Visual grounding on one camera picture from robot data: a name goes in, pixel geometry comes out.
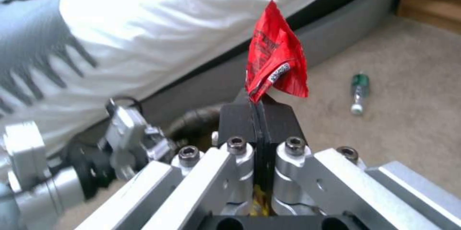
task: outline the silver metal frame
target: silver metal frame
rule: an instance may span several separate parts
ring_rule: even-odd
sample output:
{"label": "silver metal frame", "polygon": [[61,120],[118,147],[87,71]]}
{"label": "silver metal frame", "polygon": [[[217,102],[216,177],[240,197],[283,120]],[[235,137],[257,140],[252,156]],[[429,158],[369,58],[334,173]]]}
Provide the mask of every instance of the silver metal frame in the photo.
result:
{"label": "silver metal frame", "polygon": [[151,161],[77,229],[140,229],[182,179],[180,169]]}
{"label": "silver metal frame", "polygon": [[238,181],[236,159],[209,149],[143,229],[196,229],[209,214],[220,214]]}
{"label": "silver metal frame", "polygon": [[407,166],[394,161],[366,172],[440,228],[461,229],[461,200]]}
{"label": "silver metal frame", "polygon": [[439,229],[334,149],[281,171],[297,181],[327,214],[352,212],[371,229]]}

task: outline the hex socket screw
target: hex socket screw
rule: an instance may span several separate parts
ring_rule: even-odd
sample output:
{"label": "hex socket screw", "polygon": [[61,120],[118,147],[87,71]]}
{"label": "hex socket screw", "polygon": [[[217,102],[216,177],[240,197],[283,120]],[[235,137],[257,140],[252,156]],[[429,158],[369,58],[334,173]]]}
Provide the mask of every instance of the hex socket screw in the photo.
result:
{"label": "hex socket screw", "polygon": [[301,156],[304,154],[304,149],[306,148],[306,141],[296,137],[291,136],[285,140],[285,151],[293,156]]}
{"label": "hex socket screw", "polygon": [[178,157],[182,166],[193,167],[200,160],[200,152],[195,146],[184,146],[179,150]]}
{"label": "hex socket screw", "polygon": [[341,146],[336,148],[336,151],[338,153],[341,153],[346,159],[351,161],[353,164],[357,164],[359,161],[359,152],[350,147],[350,146]]}
{"label": "hex socket screw", "polygon": [[240,136],[233,136],[227,140],[227,151],[235,155],[244,154],[247,151],[247,141]]}

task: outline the black plastic part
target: black plastic part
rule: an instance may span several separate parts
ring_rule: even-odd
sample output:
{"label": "black plastic part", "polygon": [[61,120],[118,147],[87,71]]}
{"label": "black plastic part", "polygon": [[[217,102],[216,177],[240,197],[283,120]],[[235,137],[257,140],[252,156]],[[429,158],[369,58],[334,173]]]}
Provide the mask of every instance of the black plastic part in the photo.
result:
{"label": "black plastic part", "polygon": [[96,152],[90,157],[93,181],[97,187],[107,188],[116,178],[107,153]]}
{"label": "black plastic part", "polygon": [[135,157],[135,170],[140,171],[149,163],[146,150],[142,147],[137,146],[130,153]]}
{"label": "black plastic part", "polygon": [[244,90],[234,103],[221,109],[218,142],[224,143],[233,136],[245,138],[256,149],[254,184],[269,196],[277,146],[290,136],[305,140],[295,112],[289,105],[278,103],[267,95],[255,104],[249,101]]}
{"label": "black plastic part", "polygon": [[361,230],[350,217],[346,216],[209,216],[199,230]]}
{"label": "black plastic part", "polygon": [[85,200],[89,200],[98,192],[98,186],[91,174],[91,166],[89,163],[80,163],[74,166],[74,169],[79,177],[80,185],[84,192]]}

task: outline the black cable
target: black cable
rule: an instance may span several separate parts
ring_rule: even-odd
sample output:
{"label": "black cable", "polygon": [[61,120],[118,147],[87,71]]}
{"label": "black cable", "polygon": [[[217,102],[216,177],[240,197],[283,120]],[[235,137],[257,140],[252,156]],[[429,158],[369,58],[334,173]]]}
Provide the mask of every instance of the black cable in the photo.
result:
{"label": "black cable", "polygon": [[107,113],[109,113],[110,117],[112,117],[112,115],[115,113],[115,110],[118,107],[116,102],[120,100],[132,101],[133,104],[130,106],[135,106],[138,109],[139,113],[142,116],[144,116],[143,104],[139,100],[135,99],[134,97],[127,96],[127,95],[117,95],[115,97],[109,98],[109,101],[106,103],[106,110],[107,110]]}

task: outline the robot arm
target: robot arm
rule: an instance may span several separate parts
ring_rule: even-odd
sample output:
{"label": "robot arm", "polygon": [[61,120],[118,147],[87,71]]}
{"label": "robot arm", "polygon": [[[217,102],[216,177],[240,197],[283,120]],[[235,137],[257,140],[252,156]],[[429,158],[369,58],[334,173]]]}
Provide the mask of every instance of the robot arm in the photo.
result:
{"label": "robot arm", "polygon": [[[150,158],[134,174],[120,153],[130,154],[149,128],[131,111],[112,117],[101,150],[109,150],[109,167],[119,177],[131,179],[78,229],[461,229],[455,196],[399,162],[367,168],[350,147],[312,153],[293,110],[268,97],[253,104],[243,94],[225,105],[215,147],[206,153],[185,146],[171,164]],[[175,149],[158,143],[146,155]],[[18,185],[31,185],[33,173],[13,164]],[[46,169],[37,171],[35,180],[46,179]],[[66,208],[87,199],[86,182],[98,182],[92,170],[92,180],[81,174],[68,167],[16,193],[14,202],[0,203],[9,206],[4,217],[16,220],[14,229],[49,229]]]}

